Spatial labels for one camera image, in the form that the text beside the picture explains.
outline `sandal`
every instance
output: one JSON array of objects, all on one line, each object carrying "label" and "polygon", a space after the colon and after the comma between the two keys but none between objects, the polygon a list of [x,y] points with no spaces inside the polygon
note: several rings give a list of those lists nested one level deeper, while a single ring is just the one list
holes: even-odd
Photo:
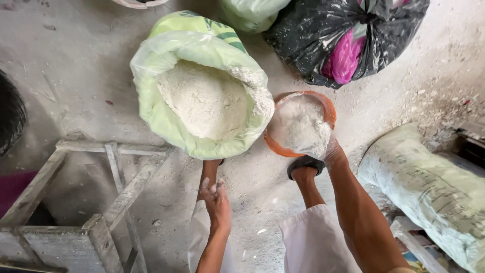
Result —
[{"label": "sandal", "polygon": [[318,172],[315,176],[317,176],[322,173],[323,169],[325,169],[325,163],[309,155],[301,156],[293,161],[293,163],[288,166],[288,169],[286,169],[286,173],[288,174],[288,178],[290,180],[293,180],[291,177],[291,172],[300,167],[312,167],[316,169]]}]

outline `pant leg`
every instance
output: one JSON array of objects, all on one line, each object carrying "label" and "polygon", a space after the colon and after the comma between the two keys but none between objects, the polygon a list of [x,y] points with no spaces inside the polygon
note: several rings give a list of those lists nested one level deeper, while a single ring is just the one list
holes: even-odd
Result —
[{"label": "pant leg", "polygon": [[[200,257],[209,240],[209,229],[210,218],[206,209],[206,202],[204,200],[197,201],[190,221],[190,244],[187,252],[190,273],[194,273],[197,270]],[[232,260],[231,248],[228,241],[226,249],[224,250],[221,273],[235,272],[234,261]]]},{"label": "pant leg", "polygon": [[337,218],[316,205],[279,224],[286,273],[361,273]]}]

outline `flour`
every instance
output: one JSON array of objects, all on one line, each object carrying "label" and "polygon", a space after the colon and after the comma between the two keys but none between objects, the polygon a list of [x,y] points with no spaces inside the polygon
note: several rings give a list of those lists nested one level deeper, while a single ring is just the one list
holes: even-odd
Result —
[{"label": "flour", "polygon": [[158,88],[191,135],[232,138],[246,121],[247,92],[226,71],[179,60],[161,75]]},{"label": "flour", "polygon": [[323,159],[332,129],[323,120],[322,103],[311,95],[299,95],[276,109],[268,133],[283,148]]}]

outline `orange plastic bowl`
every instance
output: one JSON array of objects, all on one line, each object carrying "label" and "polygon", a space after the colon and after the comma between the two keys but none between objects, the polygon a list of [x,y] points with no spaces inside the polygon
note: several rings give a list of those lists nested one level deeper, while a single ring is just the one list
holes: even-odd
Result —
[{"label": "orange plastic bowl", "polygon": [[[325,95],[322,95],[320,93],[317,93],[315,91],[299,91],[299,92],[289,92],[289,93],[283,93],[278,95],[275,98],[275,112],[278,109],[278,107],[282,104],[285,103],[288,99],[294,98],[296,96],[300,95],[311,95],[315,96],[323,105],[323,120],[330,125],[330,128],[332,130],[335,128],[335,121],[337,121],[337,113],[335,112],[335,107],[333,103],[330,101],[329,98],[327,98]],[[271,136],[268,133],[268,127],[264,129],[263,132],[264,136],[264,141],[266,142],[266,145],[271,149],[271,151],[285,156],[285,157],[299,157],[299,156],[304,156],[305,154],[297,154],[293,152],[291,149],[283,148],[281,145],[279,145],[274,139],[271,138]]]}]

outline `wooden frame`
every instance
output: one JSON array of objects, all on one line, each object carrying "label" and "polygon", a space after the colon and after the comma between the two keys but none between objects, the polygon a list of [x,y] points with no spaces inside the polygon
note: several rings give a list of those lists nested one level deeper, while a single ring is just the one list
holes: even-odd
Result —
[{"label": "wooden frame", "polygon": [[[39,173],[0,219],[0,262],[23,263],[46,272],[146,273],[145,257],[129,208],[163,165],[172,146],[60,140]],[[82,227],[24,226],[63,167],[69,151],[107,153],[118,197]],[[121,154],[148,155],[140,172],[126,183]],[[125,219],[133,248],[122,265],[111,232]]]}]

